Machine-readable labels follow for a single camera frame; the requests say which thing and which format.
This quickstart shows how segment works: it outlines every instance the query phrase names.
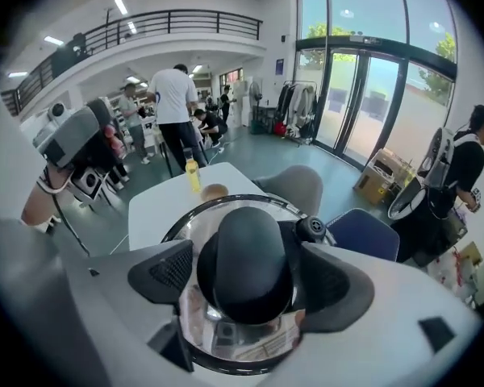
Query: man in white t-shirt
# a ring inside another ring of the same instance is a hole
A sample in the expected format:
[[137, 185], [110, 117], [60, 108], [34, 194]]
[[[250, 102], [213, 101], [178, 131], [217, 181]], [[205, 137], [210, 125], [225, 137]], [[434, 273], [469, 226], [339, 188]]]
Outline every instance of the man in white t-shirt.
[[181, 169], [185, 170], [186, 165], [183, 148], [192, 149], [199, 167], [206, 166], [190, 121], [190, 114], [198, 108], [198, 98], [188, 68], [176, 64], [173, 69], [156, 73], [147, 89], [147, 98], [157, 104], [156, 123]]

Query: floor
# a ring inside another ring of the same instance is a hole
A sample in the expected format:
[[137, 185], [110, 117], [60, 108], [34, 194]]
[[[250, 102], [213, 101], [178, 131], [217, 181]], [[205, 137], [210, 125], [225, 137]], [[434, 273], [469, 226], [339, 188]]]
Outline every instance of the floor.
[[[298, 147], [296, 143], [274, 135], [250, 135], [246, 128], [230, 130], [224, 136], [223, 142], [230, 140], [233, 143], [225, 146], [223, 153], [217, 154], [211, 164], [229, 162], [251, 179], [274, 175], [292, 164], [306, 164], [315, 169], [324, 182], [323, 200], [319, 210], [319, 217], [324, 222], [352, 208], [368, 210], [385, 220], [382, 210], [374, 208], [353, 191], [360, 172], [327, 152], [315, 146]], [[207, 151], [208, 158], [211, 159], [216, 152], [216, 149]], [[77, 203], [63, 209], [69, 223], [92, 256], [128, 251], [129, 201], [147, 188], [170, 179], [165, 161], [158, 155], [151, 159], [150, 164], [142, 165], [132, 153], [124, 164], [131, 180], [118, 195], [108, 193], [112, 207], [105, 200], [98, 200], [93, 204], [95, 212], [90, 208], [80, 208]], [[174, 174], [179, 173], [172, 158], [171, 165]], [[81, 251], [63, 224], [56, 226], [53, 238], [59, 245], [73, 245]]]

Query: chair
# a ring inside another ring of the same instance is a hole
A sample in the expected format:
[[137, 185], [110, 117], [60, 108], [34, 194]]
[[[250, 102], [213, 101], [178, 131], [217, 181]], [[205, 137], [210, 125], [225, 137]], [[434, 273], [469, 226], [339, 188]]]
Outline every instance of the chair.
[[349, 210], [330, 221], [327, 229], [339, 248], [396, 261], [399, 235], [365, 210]]
[[261, 177], [253, 183], [267, 194], [277, 195], [307, 215], [316, 216], [323, 196], [323, 180], [308, 166], [296, 164], [274, 177]]

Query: table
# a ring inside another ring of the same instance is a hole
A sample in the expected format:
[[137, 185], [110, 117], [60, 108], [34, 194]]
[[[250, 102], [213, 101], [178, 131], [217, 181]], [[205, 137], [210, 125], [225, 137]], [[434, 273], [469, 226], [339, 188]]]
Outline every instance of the table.
[[[265, 193], [233, 165], [223, 162], [200, 169], [201, 185], [220, 183], [230, 195]], [[174, 223], [202, 204], [199, 193], [192, 192], [186, 174], [174, 177], [136, 195], [129, 202], [129, 250], [160, 243]]]

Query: balcony railing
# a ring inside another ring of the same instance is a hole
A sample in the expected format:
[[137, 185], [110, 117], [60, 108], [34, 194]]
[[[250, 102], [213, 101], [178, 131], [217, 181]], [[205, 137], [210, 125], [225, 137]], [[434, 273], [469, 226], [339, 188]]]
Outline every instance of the balcony railing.
[[110, 21], [86, 33], [79, 33], [43, 60], [19, 84], [2, 92], [14, 116], [51, 81], [90, 56], [136, 39], [169, 33], [221, 33], [260, 39], [262, 21], [243, 15], [214, 10], [163, 10]]

